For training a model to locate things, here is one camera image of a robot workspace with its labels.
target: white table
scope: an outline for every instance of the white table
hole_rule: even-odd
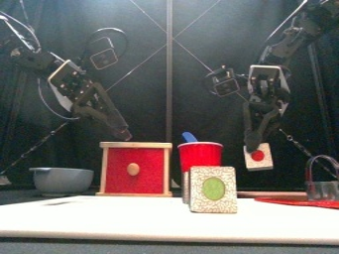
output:
[[[237,214],[181,197],[73,196],[0,206],[0,237],[339,245],[339,210],[239,198]]]

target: green oval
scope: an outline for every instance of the green oval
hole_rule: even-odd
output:
[[[217,201],[226,195],[226,184],[217,178],[209,178],[203,183],[203,194],[207,199]]]

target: wooden box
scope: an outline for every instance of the wooden box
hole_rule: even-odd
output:
[[[173,196],[171,143],[101,142],[101,190],[97,195]]]

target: red mat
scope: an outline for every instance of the red mat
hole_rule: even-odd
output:
[[[339,200],[310,201],[307,199],[289,199],[289,198],[271,198],[271,197],[258,197],[254,200],[261,202],[271,202],[271,203],[289,204],[289,205],[317,206],[323,208],[339,209]]]

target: red cup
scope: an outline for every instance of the red cup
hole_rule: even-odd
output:
[[[194,166],[221,166],[223,145],[214,142],[191,142],[178,146],[182,172]]]

